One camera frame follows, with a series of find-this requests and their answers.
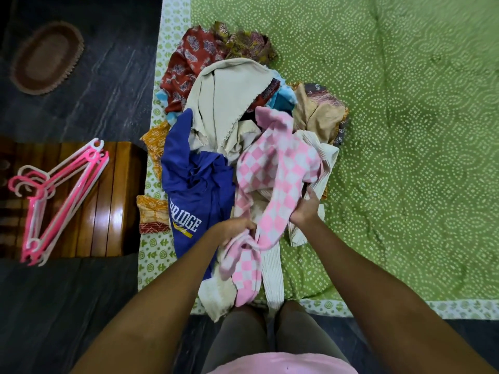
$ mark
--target leg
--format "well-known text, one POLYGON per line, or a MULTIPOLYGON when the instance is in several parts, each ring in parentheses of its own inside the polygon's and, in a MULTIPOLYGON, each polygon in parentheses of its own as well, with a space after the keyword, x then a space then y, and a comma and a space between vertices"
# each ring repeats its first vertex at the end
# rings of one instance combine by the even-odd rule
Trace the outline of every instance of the leg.
POLYGON ((319 353, 348 362, 334 341, 298 302, 284 303, 276 319, 275 328, 278 352, 319 353))
POLYGON ((203 366, 202 374, 243 356, 268 352, 265 320, 248 305, 233 308, 223 321, 203 366))

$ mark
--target hand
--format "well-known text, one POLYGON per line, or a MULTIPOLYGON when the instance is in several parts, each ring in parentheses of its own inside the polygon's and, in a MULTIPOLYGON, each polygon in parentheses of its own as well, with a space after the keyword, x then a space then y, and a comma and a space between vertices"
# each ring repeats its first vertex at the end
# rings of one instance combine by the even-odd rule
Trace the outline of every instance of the hand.
POLYGON ((217 236, 220 238, 220 245, 226 245, 230 239, 245 229, 250 230, 254 236, 257 225, 248 218, 231 218, 215 224, 212 228, 216 230, 217 236))
POLYGON ((307 188, 307 193, 310 196, 310 199, 300 199, 298 201, 298 205, 296 209, 294 209, 293 213, 291 213, 290 221, 298 228, 308 221, 313 220, 318 217, 317 211, 319 209, 319 198, 315 195, 315 191, 311 187, 307 188))

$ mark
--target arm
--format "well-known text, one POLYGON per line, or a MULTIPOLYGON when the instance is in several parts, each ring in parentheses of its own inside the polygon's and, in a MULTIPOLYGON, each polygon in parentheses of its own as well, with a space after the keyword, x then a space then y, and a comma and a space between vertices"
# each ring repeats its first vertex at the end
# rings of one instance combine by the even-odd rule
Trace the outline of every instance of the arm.
POLYGON ((218 245, 244 229, 249 219, 233 218, 211 227, 181 258, 130 302, 97 336, 73 373, 163 373, 171 369, 177 344, 206 268, 218 245))
POLYGON ((309 192, 291 215, 380 359, 394 373, 497 373, 408 286, 338 238, 309 192))

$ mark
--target person's left hand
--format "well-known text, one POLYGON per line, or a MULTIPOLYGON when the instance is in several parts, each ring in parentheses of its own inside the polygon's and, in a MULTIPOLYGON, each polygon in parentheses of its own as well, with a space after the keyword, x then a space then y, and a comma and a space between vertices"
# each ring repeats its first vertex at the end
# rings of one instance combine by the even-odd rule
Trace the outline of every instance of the person's left hand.
POLYGON ((220 244, 225 245, 230 239, 239 235, 245 229, 250 230, 250 233, 253 233, 254 236, 257 225, 248 218, 231 218, 215 224, 212 228, 216 230, 220 238, 220 244))

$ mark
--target pink shirt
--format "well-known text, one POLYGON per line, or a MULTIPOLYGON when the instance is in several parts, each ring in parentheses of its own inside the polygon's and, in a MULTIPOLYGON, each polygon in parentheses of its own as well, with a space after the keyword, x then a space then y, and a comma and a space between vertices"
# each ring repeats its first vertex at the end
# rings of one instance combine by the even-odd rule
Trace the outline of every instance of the pink shirt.
POLYGON ((219 366, 210 374, 229 373, 331 373, 357 374, 357 371, 339 358, 326 355, 307 353, 293 355, 282 352, 258 353, 235 359, 228 364, 219 366))

